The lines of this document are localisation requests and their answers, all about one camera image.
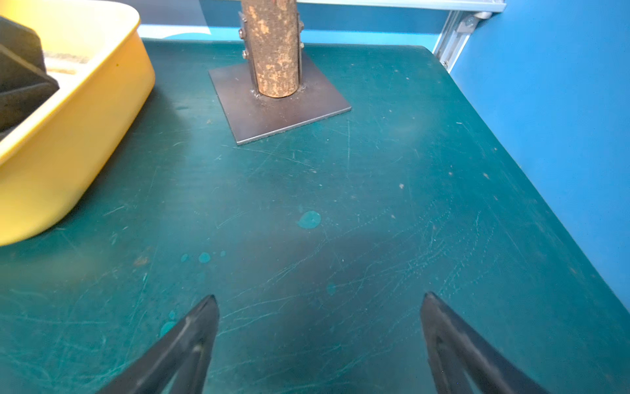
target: table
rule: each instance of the table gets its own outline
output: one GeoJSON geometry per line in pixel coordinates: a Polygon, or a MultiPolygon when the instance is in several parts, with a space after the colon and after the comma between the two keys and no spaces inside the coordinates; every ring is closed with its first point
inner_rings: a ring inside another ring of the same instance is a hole
{"type": "Polygon", "coordinates": [[[630,315],[429,51],[307,46],[353,110],[236,146],[207,71],[242,44],[146,47],[94,184],[0,248],[10,392],[94,392],[210,293],[209,393],[434,392],[426,291],[552,393],[630,386],[630,315]]]}

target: yellow plastic bin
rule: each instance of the yellow plastic bin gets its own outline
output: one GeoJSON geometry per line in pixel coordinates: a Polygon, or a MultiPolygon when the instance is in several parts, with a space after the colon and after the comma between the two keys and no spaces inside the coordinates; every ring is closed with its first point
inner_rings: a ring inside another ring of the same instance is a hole
{"type": "Polygon", "coordinates": [[[74,207],[155,83],[138,12],[108,1],[0,0],[37,32],[60,88],[0,141],[0,246],[51,227],[74,207]]]}

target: bolt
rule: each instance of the bolt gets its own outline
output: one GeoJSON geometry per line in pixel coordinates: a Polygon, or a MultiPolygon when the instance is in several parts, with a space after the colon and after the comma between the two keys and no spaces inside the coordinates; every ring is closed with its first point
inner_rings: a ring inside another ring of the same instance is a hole
{"type": "Polygon", "coordinates": [[[469,16],[468,18],[466,18],[466,21],[464,22],[464,24],[466,25],[466,27],[473,27],[474,20],[475,20],[474,16],[469,16]]]}

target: metal bracket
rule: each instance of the metal bracket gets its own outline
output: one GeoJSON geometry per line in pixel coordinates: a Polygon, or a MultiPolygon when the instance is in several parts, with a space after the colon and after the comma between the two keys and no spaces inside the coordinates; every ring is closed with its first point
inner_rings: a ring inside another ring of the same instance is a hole
{"type": "Polygon", "coordinates": [[[243,59],[247,60],[249,64],[249,75],[251,76],[251,84],[254,86],[254,92],[259,95],[260,91],[258,90],[258,78],[256,77],[256,67],[254,65],[253,60],[253,52],[251,47],[249,46],[248,29],[247,29],[247,19],[245,15],[238,11],[239,19],[241,20],[241,28],[238,30],[238,37],[245,42],[245,50],[243,51],[243,59]]]}
{"type": "Polygon", "coordinates": [[[351,109],[306,54],[302,56],[302,68],[301,87],[281,98],[252,94],[245,63],[210,70],[236,144],[246,144],[351,109]]]}
{"type": "MultiPolygon", "coordinates": [[[[239,19],[241,20],[241,28],[238,30],[238,37],[245,42],[245,50],[243,51],[243,59],[247,60],[249,64],[249,73],[251,75],[251,84],[254,86],[256,94],[260,94],[258,90],[258,78],[256,76],[256,66],[254,64],[254,53],[251,50],[251,46],[248,40],[249,30],[247,28],[247,18],[242,12],[238,12],[239,19]]],[[[300,37],[300,34],[304,30],[304,22],[300,20],[300,13],[297,13],[297,78],[298,84],[302,86],[302,49],[304,49],[304,43],[300,37]]]]}
{"type": "Polygon", "coordinates": [[[464,49],[479,22],[489,19],[491,16],[492,13],[488,11],[478,13],[449,12],[440,38],[433,50],[433,54],[446,68],[446,71],[451,72],[453,70],[453,66],[462,53],[462,49],[464,49]]]}

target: tree bark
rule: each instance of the tree bark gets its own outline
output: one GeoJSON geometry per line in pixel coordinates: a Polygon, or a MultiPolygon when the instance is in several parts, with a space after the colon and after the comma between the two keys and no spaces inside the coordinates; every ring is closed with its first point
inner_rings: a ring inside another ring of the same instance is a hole
{"type": "Polygon", "coordinates": [[[299,87],[295,0],[241,0],[258,91],[289,96],[299,87]]]}

